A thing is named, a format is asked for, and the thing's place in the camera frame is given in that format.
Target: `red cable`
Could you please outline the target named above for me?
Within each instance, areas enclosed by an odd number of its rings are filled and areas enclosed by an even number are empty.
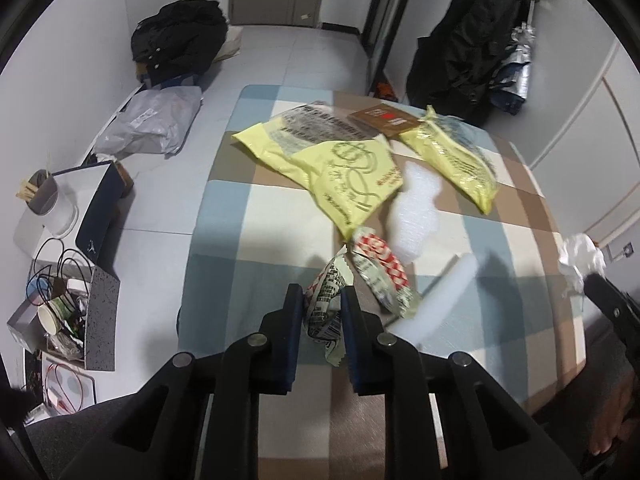
[[[76,408],[73,403],[71,402],[71,399],[69,399],[69,396],[66,394],[65,389],[62,387],[62,384],[60,383],[60,377],[58,376],[58,367],[62,366],[64,369],[70,371],[73,375],[75,375],[76,380],[78,380],[78,384],[80,385],[80,405],[78,406],[78,408]],[[82,381],[80,380],[80,376],[76,373],[75,370],[73,370],[72,368],[69,368],[66,365],[63,365],[62,363],[55,363],[55,364],[50,364],[49,368],[47,368],[47,372],[45,374],[45,379],[44,379],[44,389],[45,392],[47,391],[47,378],[49,377],[49,373],[51,371],[51,369],[53,368],[53,373],[56,377],[56,382],[58,383],[58,387],[60,388],[60,392],[65,396],[66,402],[69,403],[69,406],[74,410],[73,413],[77,413],[80,410],[82,410],[82,404],[84,403],[84,388],[82,387]],[[71,415],[71,412],[66,409],[65,406],[63,406],[63,409],[69,414]]]

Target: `gray plastic mailer bag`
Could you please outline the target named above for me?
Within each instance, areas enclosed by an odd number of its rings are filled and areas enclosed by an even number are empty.
[[[176,153],[198,113],[202,90],[172,86],[135,94],[95,142],[94,152]]]

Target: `yellow plastic bag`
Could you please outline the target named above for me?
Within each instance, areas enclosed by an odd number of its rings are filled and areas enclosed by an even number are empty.
[[[421,126],[399,137],[488,214],[498,193],[494,169],[477,148],[465,142],[464,127],[471,126],[439,116],[429,106]]]
[[[294,108],[234,138],[308,189],[349,240],[354,229],[402,185],[402,175],[387,144],[329,111],[322,103]]]

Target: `tiled floor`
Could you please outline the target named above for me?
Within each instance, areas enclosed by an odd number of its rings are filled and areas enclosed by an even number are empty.
[[[244,86],[285,84],[363,94],[367,57],[355,36],[293,27],[245,27],[238,56],[201,81],[203,104],[182,151],[123,160],[135,181],[106,243],[121,281],[116,371],[94,372],[98,400],[139,389],[177,348],[175,318],[191,234],[210,166]]]

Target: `plastic bag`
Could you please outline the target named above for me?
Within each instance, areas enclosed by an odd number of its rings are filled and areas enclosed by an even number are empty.
[[[380,141],[315,102],[234,135],[277,172],[308,189],[345,240],[402,186],[402,174]]]
[[[353,273],[344,259],[347,247],[326,264],[305,293],[304,326],[307,335],[324,344],[324,357],[333,366],[345,355],[340,320],[340,291],[353,285]]]
[[[242,27],[230,25],[229,30],[226,32],[225,43],[220,47],[216,57],[213,59],[213,63],[235,56],[240,51],[241,43]]]
[[[579,294],[584,289],[584,279],[589,274],[604,276],[605,266],[602,251],[586,234],[569,236],[560,247],[558,270]]]
[[[353,265],[378,302],[398,317],[413,317],[420,297],[386,242],[373,229],[358,227],[349,250]]]
[[[176,153],[200,108],[198,86],[172,86],[135,94],[95,141],[94,152]]]
[[[498,185],[494,168],[467,139],[473,129],[474,126],[455,117],[438,115],[429,106],[421,126],[399,134],[399,137],[466,193],[482,213],[488,214]]]

